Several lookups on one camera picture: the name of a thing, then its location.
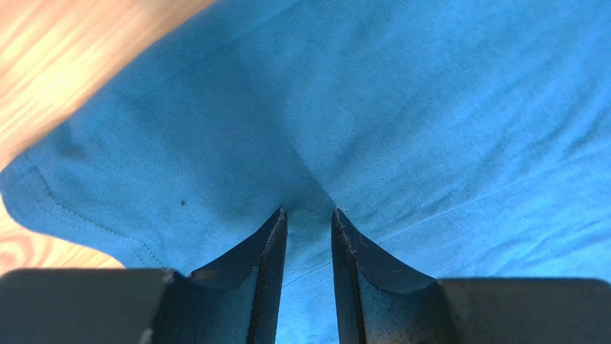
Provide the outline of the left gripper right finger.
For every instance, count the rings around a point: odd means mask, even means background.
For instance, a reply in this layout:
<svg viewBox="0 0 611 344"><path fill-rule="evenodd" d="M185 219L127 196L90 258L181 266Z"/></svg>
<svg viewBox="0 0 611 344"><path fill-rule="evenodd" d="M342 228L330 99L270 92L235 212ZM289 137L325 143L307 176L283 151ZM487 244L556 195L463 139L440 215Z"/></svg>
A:
<svg viewBox="0 0 611 344"><path fill-rule="evenodd" d="M341 343L608 343L610 285L580 278L436 279L331 220Z"/></svg>

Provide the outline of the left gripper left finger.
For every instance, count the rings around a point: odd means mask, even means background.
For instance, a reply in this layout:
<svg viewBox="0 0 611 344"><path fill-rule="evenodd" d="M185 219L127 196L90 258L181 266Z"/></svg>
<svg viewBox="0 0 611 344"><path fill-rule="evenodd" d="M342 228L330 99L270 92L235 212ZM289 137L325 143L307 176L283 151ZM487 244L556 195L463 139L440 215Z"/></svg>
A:
<svg viewBox="0 0 611 344"><path fill-rule="evenodd" d="M3 343L274 343L288 218L183 275L174 269L15 269Z"/></svg>

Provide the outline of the teal blue t shirt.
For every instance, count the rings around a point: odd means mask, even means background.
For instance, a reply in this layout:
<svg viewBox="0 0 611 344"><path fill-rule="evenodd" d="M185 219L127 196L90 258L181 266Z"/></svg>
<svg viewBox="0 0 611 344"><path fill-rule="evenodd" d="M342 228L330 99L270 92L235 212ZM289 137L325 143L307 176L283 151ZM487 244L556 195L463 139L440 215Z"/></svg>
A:
<svg viewBox="0 0 611 344"><path fill-rule="evenodd" d="M279 207L277 343L337 343L331 215L436 277L610 278L608 1L218 1L1 172L9 214L188 273Z"/></svg>

